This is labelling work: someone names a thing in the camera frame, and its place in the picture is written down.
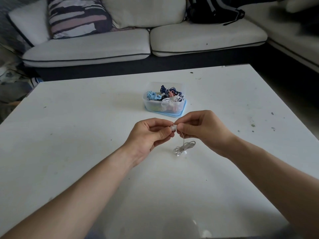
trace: clear plastic container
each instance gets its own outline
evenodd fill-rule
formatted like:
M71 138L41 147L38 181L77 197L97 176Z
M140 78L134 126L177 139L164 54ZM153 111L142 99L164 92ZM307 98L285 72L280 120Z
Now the clear plastic container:
M147 96L146 93L148 91L159 92L162 85L164 85L166 89L175 87L177 91L182 92L182 94L185 96L185 100L181 102L163 102L163 101L148 100L146 97ZM146 89L143 92L142 98L143 98L146 109L149 111L179 114L182 112L186 98L187 98L186 87L185 85L180 83L150 82L149 84L147 84Z

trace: sofa cushion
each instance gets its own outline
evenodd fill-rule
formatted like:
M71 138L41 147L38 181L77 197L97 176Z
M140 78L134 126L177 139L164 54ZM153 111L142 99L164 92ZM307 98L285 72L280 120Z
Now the sofa cushion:
M151 31L150 39L156 56L169 56L261 45L266 42L267 34L241 19L227 26L182 22L157 27Z
M277 2L249 4L241 7L245 19L264 29L269 43L301 63L319 70L319 36L304 32L301 24Z
M31 47L50 40L47 8L47 1L39 0L8 14L17 31Z
M319 5L319 0L278 0L278 3L287 12L296 13Z
M112 28L101 0L48 0L48 9L54 39L105 33Z
M186 0L102 0L117 28L158 27L180 23Z
M50 40L28 50L23 61L34 67L62 67L139 60L150 55L146 29Z

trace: white table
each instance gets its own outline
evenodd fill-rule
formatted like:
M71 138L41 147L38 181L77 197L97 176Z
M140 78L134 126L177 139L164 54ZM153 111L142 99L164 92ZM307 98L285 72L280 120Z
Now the white table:
M318 140L250 65L46 82L0 126L0 235L122 145L137 121L175 121L144 110L149 81L185 83L184 114L211 109L241 138L319 177ZM181 144L176 136L155 148L122 182L97 222L107 238L244 237L287 224L227 159L200 141L175 157Z

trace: throw pillow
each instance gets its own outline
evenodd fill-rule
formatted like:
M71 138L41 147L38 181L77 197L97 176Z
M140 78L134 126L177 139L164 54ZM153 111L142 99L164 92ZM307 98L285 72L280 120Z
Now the throw pillow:
M108 32L112 19L101 0L48 0L54 39L69 39Z
M296 13L319 5L319 0L277 0L287 12Z
M102 0L116 28L150 28L183 21L186 0Z

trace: white sofa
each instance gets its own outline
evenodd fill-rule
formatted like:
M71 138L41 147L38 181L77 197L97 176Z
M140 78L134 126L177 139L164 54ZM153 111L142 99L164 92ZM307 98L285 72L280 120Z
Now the white sofa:
M319 72L319 36L303 31L301 24L275 2L240 7L245 19L268 34L268 43Z
M178 1L182 5L178 9L185 10L186 2L176 0L176 3ZM110 14L112 17L115 16L112 10ZM246 19L223 26L222 24L191 24L181 22L182 19L176 23L176 19L167 20L168 16L174 15L165 13L166 20L163 22L169 25L155 27L150 32L146 28L136 28L52 40L46 0L39 0L15 9L8 15L23 38L33 46L24 54L24 63L27 66L41 68L140 60L147 58L151 53L156 56L169 56L258 46L267 40L266 32Z

